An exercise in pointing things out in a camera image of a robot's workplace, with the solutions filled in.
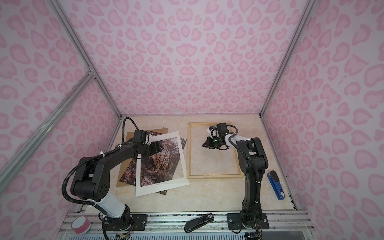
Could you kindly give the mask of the light wooden picture frame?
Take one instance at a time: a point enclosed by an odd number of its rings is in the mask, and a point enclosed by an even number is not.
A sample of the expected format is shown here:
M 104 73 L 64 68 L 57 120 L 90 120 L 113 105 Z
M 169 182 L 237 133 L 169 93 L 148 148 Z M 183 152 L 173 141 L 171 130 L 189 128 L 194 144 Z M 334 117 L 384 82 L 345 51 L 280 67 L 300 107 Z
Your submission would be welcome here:
M 219 149 L 203 147 L 210 133 L 210 127 L 218 122 L 188 123 L 187 178 L 197 179 L 238 179 L 244 175 L 239 166 L 238 153 L 233 147 Z

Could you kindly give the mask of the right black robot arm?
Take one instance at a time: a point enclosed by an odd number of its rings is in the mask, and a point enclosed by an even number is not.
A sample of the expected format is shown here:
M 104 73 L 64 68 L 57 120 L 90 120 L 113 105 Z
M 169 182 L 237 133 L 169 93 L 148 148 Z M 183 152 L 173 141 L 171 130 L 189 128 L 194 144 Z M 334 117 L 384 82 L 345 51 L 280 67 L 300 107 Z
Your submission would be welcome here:
M 209 137 L 203 147 L 210 150 L 237 150 L 239 166 L 245 176 L 245 196 L 242 203 L 242 224 L 254 228 L 262 221 L 261 186 L 269 166 L 260 138 L 246 138 L 239 135 L 237 127 L 219 123 L 208 128 Z

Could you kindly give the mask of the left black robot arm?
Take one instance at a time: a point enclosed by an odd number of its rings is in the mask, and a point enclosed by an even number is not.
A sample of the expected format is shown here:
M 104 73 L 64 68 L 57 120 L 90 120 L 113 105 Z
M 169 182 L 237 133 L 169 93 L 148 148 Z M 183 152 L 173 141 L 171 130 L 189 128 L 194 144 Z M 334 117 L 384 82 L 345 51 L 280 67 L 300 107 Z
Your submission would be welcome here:
M 164 147 L 152 142 L 147 131 L 135 130 L 127 142 L 113 150 L 94 157 L 83 157 L 68 173 L 62 184 L 63 197 L 75 204 L 95 207 L 103 214 L 104 226 L 112 225 L 119 230 L 131 230 L 133 220 L 130 208 L 121 203 L 110 191 L 110 171 L 128 159 L 151 157 Z

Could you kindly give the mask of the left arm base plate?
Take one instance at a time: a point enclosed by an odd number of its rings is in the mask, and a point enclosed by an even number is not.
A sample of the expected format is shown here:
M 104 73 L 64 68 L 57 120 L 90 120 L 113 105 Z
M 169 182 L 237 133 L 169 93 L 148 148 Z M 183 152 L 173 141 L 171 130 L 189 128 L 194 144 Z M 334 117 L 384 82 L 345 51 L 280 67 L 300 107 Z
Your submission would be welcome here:
M 106 231 L 144 231 L 147 219 L 148 215 L 146 214 L 133 214 L 129 223 L 123 224 L 122 220 L 106 217 L 104 228 Z

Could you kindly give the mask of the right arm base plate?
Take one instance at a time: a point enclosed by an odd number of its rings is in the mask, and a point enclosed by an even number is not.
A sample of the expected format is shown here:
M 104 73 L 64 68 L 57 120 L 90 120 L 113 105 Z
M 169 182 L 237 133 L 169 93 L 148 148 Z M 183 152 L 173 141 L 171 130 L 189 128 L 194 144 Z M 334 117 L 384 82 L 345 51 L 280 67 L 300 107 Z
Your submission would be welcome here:
M 246 224 L 242 220 L 240 213 L 227 213 L 227 224 L 230 230 L 252 230 L 255 228 L 254 221 L 250 220 Z M 256 220 L 259 230 L 268 230 L 270 228 L 267 215 L 262 213 L 262 217 Z

